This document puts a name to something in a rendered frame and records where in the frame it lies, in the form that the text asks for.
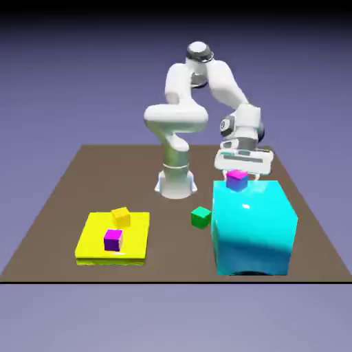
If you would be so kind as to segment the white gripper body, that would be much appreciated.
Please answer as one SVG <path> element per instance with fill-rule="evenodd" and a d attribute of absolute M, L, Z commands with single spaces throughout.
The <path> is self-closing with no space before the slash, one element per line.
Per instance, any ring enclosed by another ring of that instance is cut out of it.
<path fill-rule="evenodd" d="M 240 170 L 252 175 L 269 175 L 273 159 L 274 153 L 265 149 L 221 148 L 215 156 L 214 167 L 220 171 Z"/>

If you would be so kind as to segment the small magenta cube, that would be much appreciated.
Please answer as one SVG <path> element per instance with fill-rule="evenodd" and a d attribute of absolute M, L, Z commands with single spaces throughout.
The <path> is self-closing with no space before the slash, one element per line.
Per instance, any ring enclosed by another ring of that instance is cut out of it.
<path fill-rule="evenodd" d="M 104 235 L 104 250 L 119 252 L 122 247 L 123 231 L 120 229 L 108 229 Z"/>
<path fill-rule="evenodd" d="M 225 175 L 226 187 L 241 192 L 248 186 L 248 173 L 242 170 L 231 170 Z"/>

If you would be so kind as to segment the small green cube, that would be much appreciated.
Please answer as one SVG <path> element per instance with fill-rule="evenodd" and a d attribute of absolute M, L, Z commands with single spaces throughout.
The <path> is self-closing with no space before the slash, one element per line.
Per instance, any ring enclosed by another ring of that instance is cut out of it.
<path fill-rule="evenodd" d="M 191 212 L 191 224 L 199 229 L 204 229 L 210 224 L 211 216 L 211 210 L 199 206 Z"/>

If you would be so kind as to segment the small yellow cube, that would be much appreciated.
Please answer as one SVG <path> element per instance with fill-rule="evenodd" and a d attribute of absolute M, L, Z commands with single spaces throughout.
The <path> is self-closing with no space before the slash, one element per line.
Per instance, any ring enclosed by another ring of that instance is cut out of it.
<path fill-rule="evenodd" d="M 131 213 L 127 207 L 111 210 L 111 216 L 117 229 L 123 229 L 131 225 Z"/>

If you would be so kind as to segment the large cyan box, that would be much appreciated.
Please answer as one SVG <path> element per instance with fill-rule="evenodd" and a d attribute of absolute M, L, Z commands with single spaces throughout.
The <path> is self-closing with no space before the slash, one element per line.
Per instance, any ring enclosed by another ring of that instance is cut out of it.
<path fill-rule="evenodd" d="M 240 192 L 214 181 L 211 235 L 217 273 L 287 275 L 297 223 L 278 181 L 249 181 Z"/>

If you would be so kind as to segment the large yellow box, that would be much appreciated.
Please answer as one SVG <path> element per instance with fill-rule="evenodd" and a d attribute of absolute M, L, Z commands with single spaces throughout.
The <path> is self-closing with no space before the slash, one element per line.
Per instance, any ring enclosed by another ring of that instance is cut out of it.
<path fill-rule="evenodd" d="M 75 249 L 78 265 L 143 265 L 150 214 L 132 212 L 130 225 L 115 225 L 110 212 L 91 212 Z"/>

